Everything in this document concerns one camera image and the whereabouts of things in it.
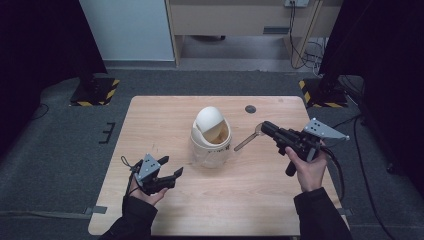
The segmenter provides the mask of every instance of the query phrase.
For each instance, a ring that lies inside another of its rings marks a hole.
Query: cabinet
[[[282,0],[166,0],[176,63],[186,35],[277,34],[284,37],[291,52],[288,32],[293,15],[292,39],[302,55],[310,37],[331,34],[341,4],[342,0],[310,0],[307,7],[292,11]],[[295,66],[301,65],[297,55],[292,61]]]

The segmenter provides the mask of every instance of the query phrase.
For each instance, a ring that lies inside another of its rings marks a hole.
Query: black mechanical part
[[[165,156],[156,161],[150,154],[146,154],[144,159],[141,159],[133,167],[130,167],[131,175],[126,195],[129,195],[129,193],[134,190],[129,189],[133,177],[135,177],[138,188],[147,195],[155,194],[164,188],[174,188],[176,180],[183,174],[184,168],[181,167],[171,176],[159,178],[158,174],[160,167],[168,161],[169,156]]]
[[[286,147],[291,147],[303,161],[310,161],[318,156],[321,148],[320,138],[305,132],[298,132],[293,129],[286,130],[279,128],[275,124],[265,121],[261,131],[270,136],[278,147],[278,153],[285,155]],[[286,169],[286,174],[290,177],[296,173],[295,165],[290,162]]]

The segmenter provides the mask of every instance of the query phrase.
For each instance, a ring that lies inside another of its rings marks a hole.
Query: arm
[[[124,197],[122,217],[115,221],[100,240],[139,239],[148,240],[151,235],[151,226],[156,217],[154,207],[161,200],[168,189],[164,188],[155,195],[148,196],[139,188],[135,179],[131,181],[130,194]]]
[[[157,209],[152,205],[129,197],[120,217],[99,239],[150,239],[150,228]]]
[[[325,153],[320,152],[316,159],[304,162],[290,147],[285,151],[296,166],[297,178],[303,192],[294,198],[302,240],[352,239],[343,218],[322,187],[327,166]]]

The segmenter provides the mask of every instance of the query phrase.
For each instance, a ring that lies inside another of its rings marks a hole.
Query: black curtain
[[[0,0],[0,155],[38,108],[43,89],[81,71],[107,73],[78,0]]]
[[[368,127],[395,170],[407,174],[424,196],[423,9],[421,0],[345,0],[320,72],[364,79],[360,108]],[[334,62],[343,64],[334,69]]]

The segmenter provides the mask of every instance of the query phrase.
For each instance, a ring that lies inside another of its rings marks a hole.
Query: wooden table
[[[245,111],[247,105],[256,112]],[[197,113],[204,107],[221,110],[232,129],[231,156],[222,168],[207,169],[192,164],[190,132]],[[150,153],[156,159],[170,156],[159,177],[184,167],[176,187],[156,207],[153,235],[164,236],[298,236],[299,220],[293,197],[300,193],[296,177],[284,171],[289,163],[278,154],[275,142],[260,136],[238,152],[234,147],[265,120],[286,129],[301,130],[308,122],[299,97],[279,96],[138,96],[128,109],[89,232],[100,235],[121,216],[122,197],[131,165]],[[337,207],[340,202],[326,171],[323,181]]]

